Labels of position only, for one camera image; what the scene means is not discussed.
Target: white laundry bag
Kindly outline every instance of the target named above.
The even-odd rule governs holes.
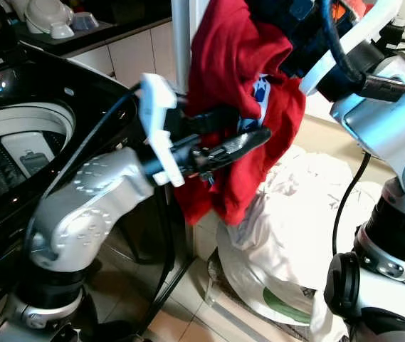
[[[310,325],[310,339],[338,341],[345,333],[322,294],[332,260],[332,229],[352,180],[346,162],[292,146],[260,185],[237,226],[220,223],[221,265],[234,291],[259,314],[286,324]],[[382,187],[360,182],[341,216],[337,250],[352,249]]]

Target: kitchen counter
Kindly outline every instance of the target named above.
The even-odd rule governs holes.
[[[73,37],[65,39],[53,39],[47,33],[30,33],[26,24],[22,22],[15,24],[14,28],[17,37],[23,44],[57,56],[71,57],[171,20],[171,17],[150,18],[123,25],[99,21],[99,27],[90,31],[75,31]]]

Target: cabinet door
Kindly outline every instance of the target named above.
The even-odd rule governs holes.
[[[86,66],[90,66],[91,68],[106,75],[114,76],[114,68],[112,66],[112,62],[110,61],[107,46],[95,48],[69,59],[76,60],[77,62],[80,62]]]
[[[176,82],[176,68],[174,55],[174,35],[172,22],[152,28],[152,45],[154,66],[157,74],[169,81]]]
[[[109,50],[115,77],[127,87],[139,82],[142,73],[155,73],[150,30],[114,41]]]

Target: red cloth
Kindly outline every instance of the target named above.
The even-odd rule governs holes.
[[[188,223],[196,223],[213,207],[226,223],[238,224],[267,171],[290,147],[303,118],[300,81],[278,70],[292,46],[276,26],[253,21],[244,0],[211,0],[191,51],[187,115],[227,104],[238,108],[244,118],[259,119],[261,107],[253,97],[253,84],[260,73],[269,75],[263,125],[271,129],[272,138],[215,172],[213,186],[195,177],[175,189]],[[202,145],[213,146],[235,132],[232,128],[223,136],[206,136]]]

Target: black washing machine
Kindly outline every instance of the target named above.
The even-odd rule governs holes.
[[[111,78],[18,44],[0,7],[0,287],[10,286],[19,272],[17,256],[39,197],[103,114],[126,91]],[[106,122],[67,180],[93,155],[142,143],[144,133],[137,118],[137,104],[137,98],[132,98]],[[170,205],[174,203],[169,196],[166,199],[164,190],[157,190],[155,196],[120,219],[102,248],[101,262],[90,276],[94,292],[102,292],[100,284],[123,284],[115,280],[109,267],[102,272],[106,262],[129,275],[130,289],[126,292],[130,297],[125,298],[123,288],[113,291],[126,300],[123,316],[129,313],[124,319],[134,331],[143,328],[144,320],[153,311],[176,249],[184,249],[182,217],[178,210],[169,211]],[[128,304],[134,300],[138,304]],[[105,309],[98,318],[107,321],[118,305],[111,304],[112,310]],[[118,320],[121,315],[117,312],[112,319]]]

